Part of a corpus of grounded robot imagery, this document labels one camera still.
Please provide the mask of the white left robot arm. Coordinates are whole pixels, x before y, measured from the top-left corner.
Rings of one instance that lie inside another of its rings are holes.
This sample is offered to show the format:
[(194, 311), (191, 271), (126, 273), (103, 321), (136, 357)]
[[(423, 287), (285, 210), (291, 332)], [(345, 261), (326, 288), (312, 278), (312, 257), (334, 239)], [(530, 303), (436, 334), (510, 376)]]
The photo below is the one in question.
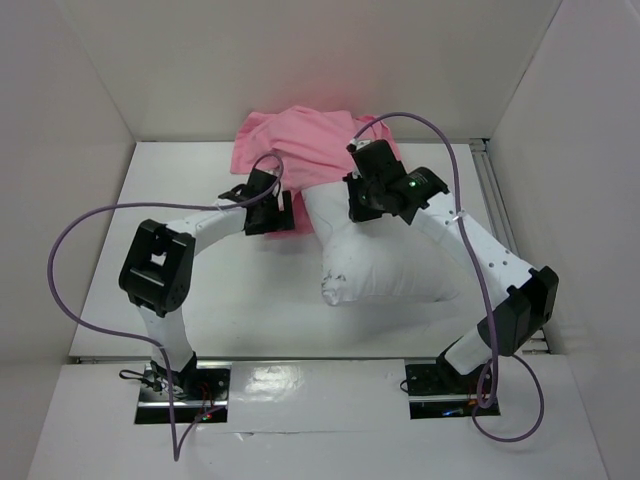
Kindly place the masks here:
[(292, 193), (277, 176), (254, 169), (248, 180), (219, 195), (210, 209), (169, 223), (143, 221), (119, 275), (119, 287), (141, 315), (153, 349), (151, 369), (158, 388), (184, 399), (203, 380), (190, 345), (182, 305), (191, 287), (196, 256), (218, 241), (295, 228)]

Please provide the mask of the pink satin pillowcase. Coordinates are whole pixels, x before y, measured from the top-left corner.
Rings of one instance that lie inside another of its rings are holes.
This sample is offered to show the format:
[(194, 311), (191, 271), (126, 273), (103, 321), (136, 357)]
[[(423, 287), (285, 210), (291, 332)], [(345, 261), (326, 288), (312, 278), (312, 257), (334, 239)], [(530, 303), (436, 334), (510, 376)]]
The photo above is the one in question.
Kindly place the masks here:
[(256, 160), (275, 152), (283, 160), (282, 186), (292, 194), (295, 229), (281, 237), (314, 232), (302, 191), (339, 182), (354, 169), (347, 145), (373, 115), (354, 117), (347, 110), (322, 112), (293, 106), (279, 113), (251, 112), (236, 133), (230, 172), (247, 174)]

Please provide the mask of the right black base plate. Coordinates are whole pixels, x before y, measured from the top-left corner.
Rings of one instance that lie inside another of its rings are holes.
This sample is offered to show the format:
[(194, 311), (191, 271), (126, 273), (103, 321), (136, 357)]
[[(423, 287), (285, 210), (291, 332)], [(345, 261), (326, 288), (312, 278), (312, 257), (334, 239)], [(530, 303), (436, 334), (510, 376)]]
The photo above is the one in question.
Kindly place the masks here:
[(481, 376), (482, 367), (461, 376), (435, 361), (405, 364), (405, 379), (399, 388), (408, 397), (411, 420), (471, 417), (478, 405), (477, 385), (482, 380), (482, 398), (489, 396), (492, 374)]

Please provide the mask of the white pillow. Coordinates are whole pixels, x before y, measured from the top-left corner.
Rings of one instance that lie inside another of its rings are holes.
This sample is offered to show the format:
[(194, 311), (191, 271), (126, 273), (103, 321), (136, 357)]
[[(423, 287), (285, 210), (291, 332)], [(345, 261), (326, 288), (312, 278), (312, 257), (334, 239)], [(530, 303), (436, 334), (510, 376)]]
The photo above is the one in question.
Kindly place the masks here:
[(439, 303), (478, 285), (470, 265), (401, 219), (352, 222), (342, 182), (305, 189), (302, 199), (322, 247), (321, 294), (330, 306)]

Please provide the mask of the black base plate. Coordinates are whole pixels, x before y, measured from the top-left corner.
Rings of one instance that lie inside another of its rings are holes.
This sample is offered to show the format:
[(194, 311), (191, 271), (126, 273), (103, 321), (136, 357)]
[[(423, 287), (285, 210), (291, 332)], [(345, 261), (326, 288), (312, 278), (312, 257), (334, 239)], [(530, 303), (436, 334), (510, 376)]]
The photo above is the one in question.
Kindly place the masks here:
[(461, 376), (435, 361), (405, 364), (405, 379), (399, 388), (408, 397), (411, 420), (471, 417), (478, 405), (477, 385), (482, 380), (482, 398), (489, 396), (492, 374), (481, 376), (482, 367)]
[[(150, 364), (141, 371), (122, 369), (121, 380), (136, 382), (139, 393), (134, 423), (136, 425), (169, 424), (168, 384), (154, 375)], [(198, 415), (201, 423), (221, 424), (228, 419), (228, 399), (231, 365), (201, 362), (197, 365), (195, 381), (177, 387), (174, 393), (175, 420), (187, 425)]]

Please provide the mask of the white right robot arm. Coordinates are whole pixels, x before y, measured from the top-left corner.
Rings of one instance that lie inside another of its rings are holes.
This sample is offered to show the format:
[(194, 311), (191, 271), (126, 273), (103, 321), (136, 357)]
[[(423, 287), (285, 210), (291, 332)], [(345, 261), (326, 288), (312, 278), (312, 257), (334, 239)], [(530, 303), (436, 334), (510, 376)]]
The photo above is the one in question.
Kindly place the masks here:
[(558, 275), (548, 266), (535, 269), (509, 251), (456, 205), (454, 193), (438, 175), (426, 167), (407, 171), (387, 141), (356, 140), (347, 150), (355, 163), (344, 178), (352, 221), (398, 216), (481, 283), (491, 316), (437, 359), (440, 387), (460, 391), (494, 354), (513, 355), (551, 319)]

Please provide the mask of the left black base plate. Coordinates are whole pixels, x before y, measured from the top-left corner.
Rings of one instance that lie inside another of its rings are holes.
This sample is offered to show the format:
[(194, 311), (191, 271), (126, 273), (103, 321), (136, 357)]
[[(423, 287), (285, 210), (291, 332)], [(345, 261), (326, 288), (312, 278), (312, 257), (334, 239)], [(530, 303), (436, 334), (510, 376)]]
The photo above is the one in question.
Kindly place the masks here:
[[(134, 423), (136, 425), (169, 424), (168, 384), (154, 375), (150, 364), (141, 371), (122, 369), (121, 380), (136, 382), (139, 393)], [(197, 365), (195, 381), (177, 387), (174, 393), (175, 420), (187, 425), (198, 415), (201, 423), (221, 424), (228, 419), (228, 399), (231, 365), (201, 362)]]

